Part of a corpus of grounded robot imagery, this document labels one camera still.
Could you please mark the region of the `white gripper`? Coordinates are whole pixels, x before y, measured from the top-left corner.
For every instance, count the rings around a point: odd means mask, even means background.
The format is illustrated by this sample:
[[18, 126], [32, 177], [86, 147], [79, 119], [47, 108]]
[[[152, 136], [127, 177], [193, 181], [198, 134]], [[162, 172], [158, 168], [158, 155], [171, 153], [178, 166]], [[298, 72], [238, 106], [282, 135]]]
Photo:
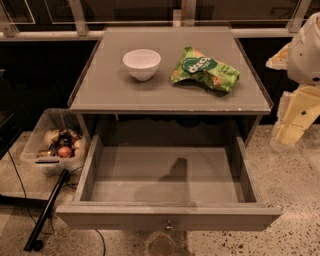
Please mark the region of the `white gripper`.
[[266, 66], [286, 70], [288, 77], [299, 84], [292, 93], [280, 98], [277, 121], [271, 144], [293, 147], [320, 116], [320, 12], [312, 14], [293, 37], [268, 59]]

